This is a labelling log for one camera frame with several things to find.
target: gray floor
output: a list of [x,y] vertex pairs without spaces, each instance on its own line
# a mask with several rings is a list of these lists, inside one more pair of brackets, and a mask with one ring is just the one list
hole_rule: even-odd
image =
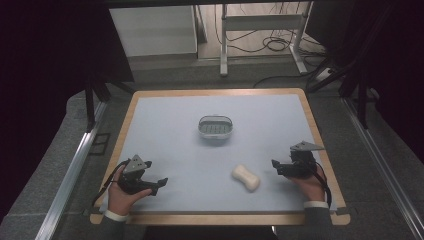
[[[218,61],[199,61],[190,66],[158,65],[134,71],[135,89],[213,89],[252,88],[269,76],[297,75],[290,57],[233,59],[229,76],[219,76]],[[306,77],[280,77],[262,82],[258,88],[305,86]],[[309,95],[309,102],[327,148],[330,161],[351,215],[351,223],[335,227],[340,239],[415,239],[390,192],[387,190],[370,154],[354,128],[350,116],[337,96],[340,82]],[[112,99],[98,132],[109,136],[107,145],[93,146],[73,190],[54,239],[92,239],[96,231],[88,219],[90,203],[97,193],[113,151],[131,96],[109,85]],[[0,239],[34,239],[57,192],[86,127],[84,94],[68,101],[67,115],[9,214],[0,226]],[[368,124],[376,143],[393,172],[421,215],[424,212],[424,167],[409,148],[368,104]],[[126,239],[140,239],[143,227],[128,226]],[[280,239],[297,239],[299,226],[278,226]]]

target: black sleeve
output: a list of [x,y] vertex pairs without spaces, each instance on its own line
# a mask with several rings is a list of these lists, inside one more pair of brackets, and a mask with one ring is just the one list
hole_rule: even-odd
[[114,221],[103,217],[99,230],[96,233],[96,239],[101,240],[123,240],[125,222]]
[[328,208],[305,208],[305,227],[302,229],[300,240],[330,240],[334,239],[330,212]]

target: sleeve cuff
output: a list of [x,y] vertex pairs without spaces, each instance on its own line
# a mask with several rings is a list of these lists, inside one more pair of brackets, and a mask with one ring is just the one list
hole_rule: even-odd
[[105,217],[110,218],[110,219],[117,221],[117,222],[125,222],[128,219],[128,215],[121,216],[121,215],[113,213],[109,210],[106,210],[104,215],[105,215]]
[[320,201],[309,201],[305,202],[303,204],[304,208],[313,208],[313,207],[320,207],[320,208],[328,208],[328,204],[326,202],[320,202]]

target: hand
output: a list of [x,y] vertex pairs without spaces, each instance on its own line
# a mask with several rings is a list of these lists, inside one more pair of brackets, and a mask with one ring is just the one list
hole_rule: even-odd
[[124,168],[125,166],[121,166],[113,176],[113,182],[109,187],[109,201],[107,207],[109,211],[121,216],[126,216],[135,202],[148,196],[152,192],[151,189],[146,189],[133,195],[124,192],[117,183]]
[[[321,167],[317,167],[317,173],[322,177],[322,179],[325,180],[324,172],[322,171]],[[300,178],[288,178],[292,182],[296,183],[300,189],[302,190],[303,194],[308,198],[309,201],[325,201],[325,192],[321,185],[321,183],[318,181],[318,179],[312,175],[309,178],[306,179],[300,179]]]

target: metal frame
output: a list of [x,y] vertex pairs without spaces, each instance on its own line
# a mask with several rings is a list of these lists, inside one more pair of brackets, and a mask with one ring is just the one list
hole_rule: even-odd
[[300,74],[305,74],[305,64],[299,54],[299,44],[305,31],[308,20],[311,2],[308,2],[302,14],[292,15],[257,15],[257,16],[227,16],[226,4],[222,5],[222,43],[221,43],[221,76],[228,75],[228,54],[227,54],[227,31],[248,31],[248,30],[297,30],[293,44],[290,44],[290,52],[296,62]]
[[408,195],[403,190],[402,186],[397,181],[395,175],[387,164],[386,159],[381,154],[377,144],[374,142],[370,132],[363,127],[361,122],[356,117],[356,109],[355,106],[353,106],[353,103],[346,98],[342,98],[342,102],[346,106],[350,114],[350,119],[352,120],[356,130],[367,147],[368,152],[370,153],[378,171],[380,172],[381,178],[383,179],[393,199],[398,205],[399,210],[401,211],[406,223],[412,231],[412,234],[414,235],[415,239],[423,240],[424,224],[418,211],[412,204]]
[[69,196],[75,186],[75,183],[78,179],[82,166],[84,165],[85,159],[87,158],[88,152],[90,150],[91,144],[96,136],[97,130],[100,125],[100,121],[103,117],[103,113],[106,109],[107,104],[105,102],[100,102],[97,106],[95,113],[95,124],[91,132],[87,132],[82,137],[80,145],[72,159],[72,162],[66,172],[65,177],[63,178],[62,183],[60,184],[59,190],[56,193],[56,196],[50,206],[49,211],[44,218],[44,222],[38,231],[37,240],[51,239],[56,226],[59,223],[59,219],[62,215],[62,212],[68,202]]

